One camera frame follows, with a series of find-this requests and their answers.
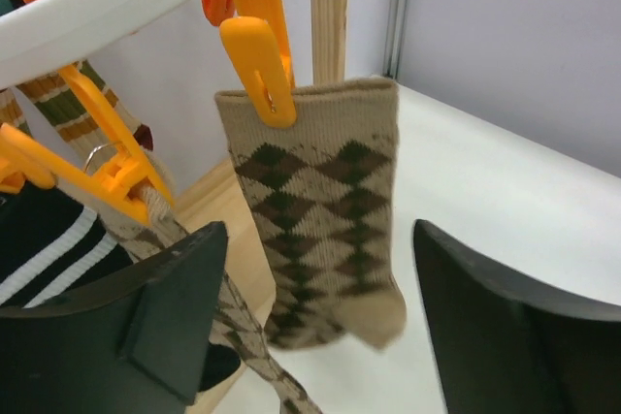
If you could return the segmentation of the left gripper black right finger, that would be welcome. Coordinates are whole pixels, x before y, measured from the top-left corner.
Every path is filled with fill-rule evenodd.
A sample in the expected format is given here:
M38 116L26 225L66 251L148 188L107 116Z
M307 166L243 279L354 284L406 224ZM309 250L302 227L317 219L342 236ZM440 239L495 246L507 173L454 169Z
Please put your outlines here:
M619 305L543 283L427 220L412 240L448 412L619 412Z

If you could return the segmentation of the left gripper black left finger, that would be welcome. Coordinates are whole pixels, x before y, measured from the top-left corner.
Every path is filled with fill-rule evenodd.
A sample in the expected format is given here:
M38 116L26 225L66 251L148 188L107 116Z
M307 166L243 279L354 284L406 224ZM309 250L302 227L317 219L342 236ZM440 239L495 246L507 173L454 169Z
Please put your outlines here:
M1 312L5 413L181 413L198 394L228 235L210 223L47 303Z

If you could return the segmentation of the white round clip hanger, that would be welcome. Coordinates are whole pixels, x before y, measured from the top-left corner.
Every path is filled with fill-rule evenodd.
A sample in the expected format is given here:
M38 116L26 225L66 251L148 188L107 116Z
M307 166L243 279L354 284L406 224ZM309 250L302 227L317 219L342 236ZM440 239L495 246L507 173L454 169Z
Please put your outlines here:
M1 18L1 85L87 57L187 0L36 0Z

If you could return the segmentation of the brown argyle sock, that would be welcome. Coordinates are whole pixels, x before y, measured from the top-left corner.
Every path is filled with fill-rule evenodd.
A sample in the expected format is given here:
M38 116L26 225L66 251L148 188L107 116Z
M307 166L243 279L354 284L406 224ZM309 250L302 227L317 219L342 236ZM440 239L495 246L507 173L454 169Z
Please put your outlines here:
M139 199L147 203L146 225L102 201L90 201L107 231L133 258L146 259L189 235L175 218L171 205L154 189L140 189ZM212 336L217 342L227 342L246 366L273 387L280 399L281 413L321 411L305 388L272 356L262 325L228 274L220 285Z
M284 350L349 334L384 349L404 331L407 305L392 268L393 193L399 89L382 78L297 88L296 122L263 125L247 93L214 101L230 159L276 283L266 324ZM267 211L267 191L250 186L243 164L267 144L300 163L278 188L307 207L290 227Z

